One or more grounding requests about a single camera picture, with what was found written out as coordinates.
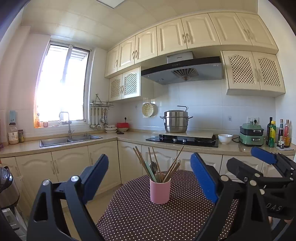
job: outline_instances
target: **green bottle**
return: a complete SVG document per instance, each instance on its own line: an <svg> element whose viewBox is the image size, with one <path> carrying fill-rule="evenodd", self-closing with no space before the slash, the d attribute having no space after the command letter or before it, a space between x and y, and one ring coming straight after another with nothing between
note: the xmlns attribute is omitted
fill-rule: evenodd
<svg viewBox="0 0 296 241"><path fill-rule="evenodd" d="M274 141L276 138L276 122L273 120L270 125L270 132L269 132L269 147L274 147Z"/></svg>

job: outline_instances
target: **round table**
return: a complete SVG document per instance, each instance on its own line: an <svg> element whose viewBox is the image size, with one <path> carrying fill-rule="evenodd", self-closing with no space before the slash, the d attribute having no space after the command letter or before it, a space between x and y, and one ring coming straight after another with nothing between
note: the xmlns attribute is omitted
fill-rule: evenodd
<svg viewBox="0 0 296 241"><path fill-rule="evenodd" d="M96 225L107 241L192 240L213 206L191 171L178 170L172 176L170 200L161 205L150 201L149 177L145 175L115 192ZM220 239L227 236L236 206L234 200Z"/></svg>

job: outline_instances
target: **ceiling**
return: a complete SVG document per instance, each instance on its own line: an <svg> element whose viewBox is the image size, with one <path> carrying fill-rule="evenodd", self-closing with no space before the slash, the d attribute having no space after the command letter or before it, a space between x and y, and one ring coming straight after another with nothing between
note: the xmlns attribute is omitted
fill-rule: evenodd
<svg viewBox="0 0 296 241"><path fill-rule="evenodd" d="M22 25L30 25L32 33L109 50L152 24L208 9L257 12L257 0L125 0L115 9L96 0L31 0Z"/></svg>

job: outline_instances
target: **green appliance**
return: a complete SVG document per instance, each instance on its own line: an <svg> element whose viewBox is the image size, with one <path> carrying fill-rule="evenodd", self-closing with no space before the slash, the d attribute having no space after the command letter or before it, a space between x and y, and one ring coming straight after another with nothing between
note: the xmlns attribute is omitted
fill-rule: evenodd
<svg viewBox="0 0 296 241"><path fill-rule="evenodd" d="M239 141L246 146L262 146L264 144L263 129L253 122L240 127Z"/></svg>

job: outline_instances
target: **pink cup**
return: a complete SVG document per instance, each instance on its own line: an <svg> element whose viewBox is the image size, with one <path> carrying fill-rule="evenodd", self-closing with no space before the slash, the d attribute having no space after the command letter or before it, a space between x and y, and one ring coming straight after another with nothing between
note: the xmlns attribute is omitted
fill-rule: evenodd
<svg viewBox="0 0 296 241"><path fill-rule="evenodd" d="M170 180L165 183L155 183L150 179L150 200L156 204L167 203L170 200Z"/></svg>

